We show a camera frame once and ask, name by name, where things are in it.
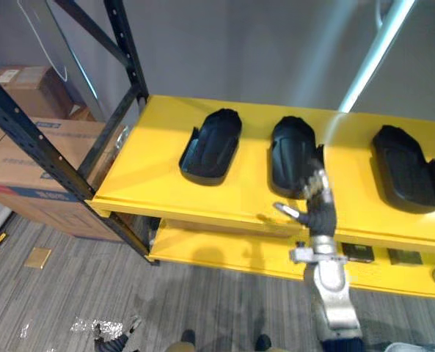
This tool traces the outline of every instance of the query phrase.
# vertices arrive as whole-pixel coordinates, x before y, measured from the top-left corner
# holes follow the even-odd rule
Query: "black shoe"
[[[256,340],[255,351],[267,351],[271,347],[271,339],[266,334],[261,334]]]
[[[181,334],[181,342],[189,342],[196,347],[196,334],[194,330],[187,329]]]

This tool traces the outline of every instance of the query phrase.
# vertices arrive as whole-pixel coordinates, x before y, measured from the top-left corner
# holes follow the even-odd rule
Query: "black shelf post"
[[[116,45],[74,1],[55,1],[125,66],[131,82],[131,88],[126,92],[124,98],[114,110],[113,115],[106,123],[103,131],[87,153],[78,170],[75,170],[65,160],[64,156],[49,142],[16,102],[4,91],[1,85],[0,128],[14,143],[49,173],[53,179],[64,186],[89,211],[94,213],[107,227],[112,229],[129,246],[145,258],[149,254],[148,243],[142,243],[139,237],[134,234],[116,213],[112,213],[108,218],[102,218],[84,201],[92,199],[95,194],[95,190],[88,184],[86,179],[99,156],[104,151],[114,130],[120,124],[134,100],[139,102],[141,98],[144,98],[147,101],[149,96],[123,2],[122,0],[105,0],[104,2],[118,42],[118,45]],[[150,218],[144,220],[144,224],[147,224],[147,226],[150,223]]]

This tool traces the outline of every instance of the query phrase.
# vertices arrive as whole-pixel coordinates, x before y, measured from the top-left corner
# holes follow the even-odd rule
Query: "sticker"
[[[0,75],[0,83],[8,83],[20,70],[7,70]]]

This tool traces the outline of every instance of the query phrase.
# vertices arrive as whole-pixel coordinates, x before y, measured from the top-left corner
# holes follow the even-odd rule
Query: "box label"
[[[61,124],[58,122],[44,122],[44,121],[38,121],[36,122],[37,127],[46,127],[46,128],[59,128],[61,127]]]
[[[0,83],[9,83],[20,70],[7,70],[0,75]]]
[[[78,202],[77,198],[68,192],[47,191],[45,189],[0,185],[0,193],[30,198],[59,200],[61,202]]]

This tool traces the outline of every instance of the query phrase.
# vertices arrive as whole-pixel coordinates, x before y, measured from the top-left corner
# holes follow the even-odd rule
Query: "white cable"
[[[350,112],[357,98],[372,78],[415,1],[395,0],[393,2],[338,111]]]
[[[44,54],[46,55],[46,59],[48,59],[49,63],[51,64],[51,66],[53,67],[53,69],[56,71],[57,75],[64,81],[67,82],[67,69],[64,66],[64,75],[61,75],[61,73],[57,70],[56,66],[53,64],[53,62],[51,61],[51,58],[49,57],[48,52],[46,51],[46,49],[44,48],[43,42],[41,41],[40,36],[38,35],[38,33],[36,32],[36,29],[33,26],[32,20],[29,19],[28,14],[26,13],[25,9],[21,6],[20,0],[17,0],[17,4],[20,7],[21,12],[23,12],[23,14],[25,15],[29,25],[31,26],[34,35],[36,35],[36,38],[38,39],[39,44],[41,45],[41,48],[44,52]]]

